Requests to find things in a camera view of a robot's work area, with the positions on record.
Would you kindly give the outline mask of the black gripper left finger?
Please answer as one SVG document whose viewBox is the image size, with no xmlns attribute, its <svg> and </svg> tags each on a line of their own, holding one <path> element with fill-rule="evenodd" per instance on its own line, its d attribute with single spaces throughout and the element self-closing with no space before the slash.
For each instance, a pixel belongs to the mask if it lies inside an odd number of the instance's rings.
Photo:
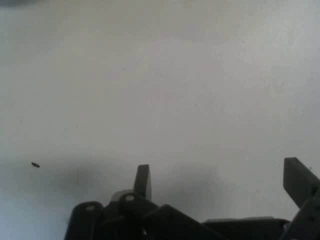
<svg viewBox="0 0 320 240">
<path fill-rule="evenodd" d="M 119 191 L 107 206 L 89 201 L 72 210 L 65 233 L 67 240 L 223 240 L 170 205 L 152 202 L 148 164 L 139 165 L 129 190 Z"/>
</svg>

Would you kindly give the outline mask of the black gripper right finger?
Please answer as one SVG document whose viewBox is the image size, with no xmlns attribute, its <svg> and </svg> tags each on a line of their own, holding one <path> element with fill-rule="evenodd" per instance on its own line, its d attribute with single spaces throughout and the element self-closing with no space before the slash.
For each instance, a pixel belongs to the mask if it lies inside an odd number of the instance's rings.
<svg viewBox="0 0 320 240">
<path fill-rule="evenodd" d="M 286 157 L 283 165 L 283 188 L 299 208 L 286 227 L 285 240 L 320 238 L 320 179 L 298 158 Z"/>
</svg>

